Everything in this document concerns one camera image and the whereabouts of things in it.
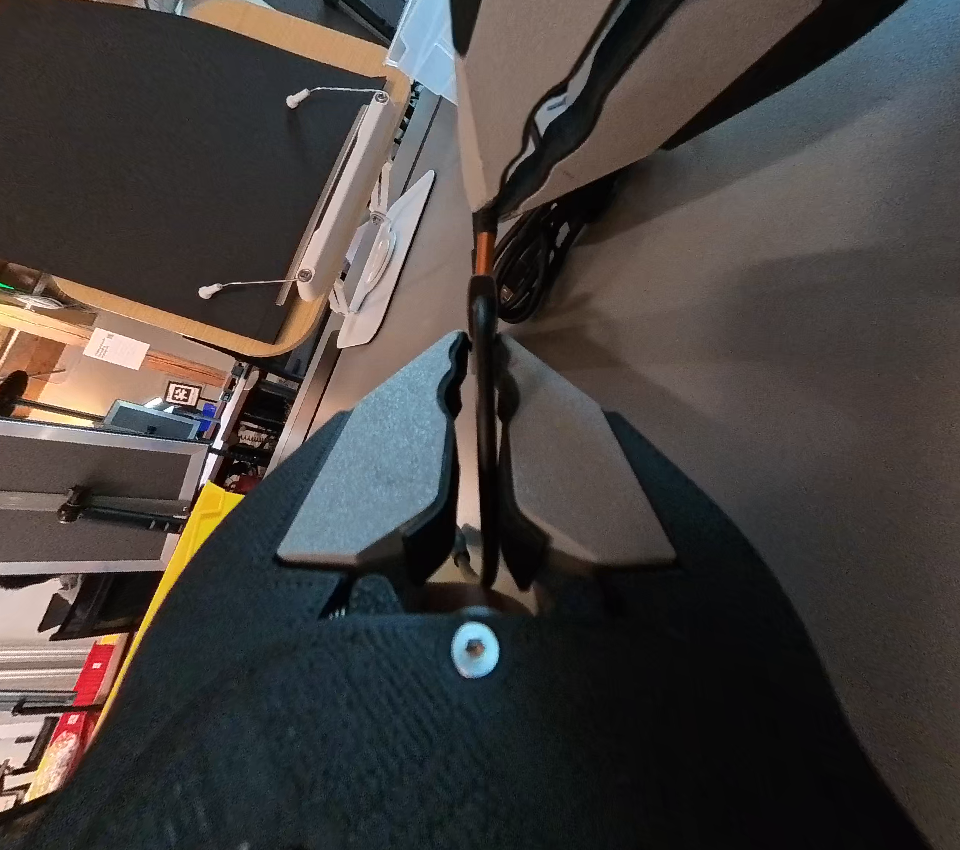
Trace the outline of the white paper sign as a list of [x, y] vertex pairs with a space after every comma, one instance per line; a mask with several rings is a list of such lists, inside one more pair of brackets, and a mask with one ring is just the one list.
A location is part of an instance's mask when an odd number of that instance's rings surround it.
[[150, 344], [106, 328], [92, 328], [82, 355], [138, 372], [143, 367]]

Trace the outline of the grey flight case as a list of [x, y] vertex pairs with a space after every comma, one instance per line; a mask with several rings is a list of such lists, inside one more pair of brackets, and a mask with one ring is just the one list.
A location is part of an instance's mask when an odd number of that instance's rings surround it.
[[1, 572], [4, 576], [160, 571], [179, 534], [94, 520], [58, 522], [71, 488], [167, 500], [189, 513], [209, 455], [198, 441], [3, 419]]

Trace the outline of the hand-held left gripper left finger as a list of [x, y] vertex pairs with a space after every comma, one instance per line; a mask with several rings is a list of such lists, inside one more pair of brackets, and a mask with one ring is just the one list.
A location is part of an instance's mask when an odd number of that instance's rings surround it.
[[290, 566], [357, 575], [402, 568], [420, 587], [457, 533], [455, 420], [469, 363], [452, 331], [360, 400], [276, 552]]

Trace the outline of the black-faced wooden board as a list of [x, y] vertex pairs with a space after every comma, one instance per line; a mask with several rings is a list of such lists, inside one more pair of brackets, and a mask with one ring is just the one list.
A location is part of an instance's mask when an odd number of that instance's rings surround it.
[[198, 288], [287, 275], [365, 98], [285, 98], [409, 80], [386, 48], [243, 0], [2, 0], [1, 22], [2, 262], [181, 336], [274, 343], [294, 294]]

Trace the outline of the black clamp bar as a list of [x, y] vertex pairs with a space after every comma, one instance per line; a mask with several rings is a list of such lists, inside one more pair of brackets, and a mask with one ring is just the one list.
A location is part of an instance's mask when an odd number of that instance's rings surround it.
[[102, 496], [90, 488], [71, 488], [55, 511], [61, 524], [94, 520], [163, 534], [179, 534], [186, 528], [188, 513], [174, 501], [140, 497]]

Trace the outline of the grey box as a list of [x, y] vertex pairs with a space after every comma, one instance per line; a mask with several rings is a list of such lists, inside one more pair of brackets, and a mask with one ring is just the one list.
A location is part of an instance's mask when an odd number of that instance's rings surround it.
[[175, 441], [196, 440], [200, 426], [193, 416], [178, 416], [126, 400], [115, 400], [102, 420], [103, 429]]

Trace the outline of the red box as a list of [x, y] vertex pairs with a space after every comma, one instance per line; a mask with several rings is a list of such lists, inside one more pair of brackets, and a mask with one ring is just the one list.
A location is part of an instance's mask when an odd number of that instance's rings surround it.
[[90, 747], [130, 639], [129, 634], [110, 635], [90, 649], [74, 687], [74, 700], [56, 720], [53, 736], [30, 785], [30, 798], [63, 788], [77, 770]]

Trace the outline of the yellow bin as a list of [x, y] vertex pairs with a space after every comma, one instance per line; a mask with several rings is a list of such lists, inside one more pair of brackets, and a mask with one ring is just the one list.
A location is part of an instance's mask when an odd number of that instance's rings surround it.
[[166, 597], [173, 590], [177, 580], [180, 579], [197, 552], [244, 498], [243, 495], [227, 491], [212, 483], [204, 484], [201, 488], [184, 530], [179, 535], [180, 538], [174, 548], [171, 560], [159, 581], [156, 593], [117, 672], [113, 688], [106, 698], [101, 712], [102, 718], [105, 718], [113, 708], [126, 674]]

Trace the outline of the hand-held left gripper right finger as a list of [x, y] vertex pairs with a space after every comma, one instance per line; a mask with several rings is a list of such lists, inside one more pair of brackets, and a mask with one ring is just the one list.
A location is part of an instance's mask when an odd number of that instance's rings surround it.
[[529, 590], [550, 570], [675, 564], [602, 406], [512, 337], [497, 347], [500, 548], [517, 586]]

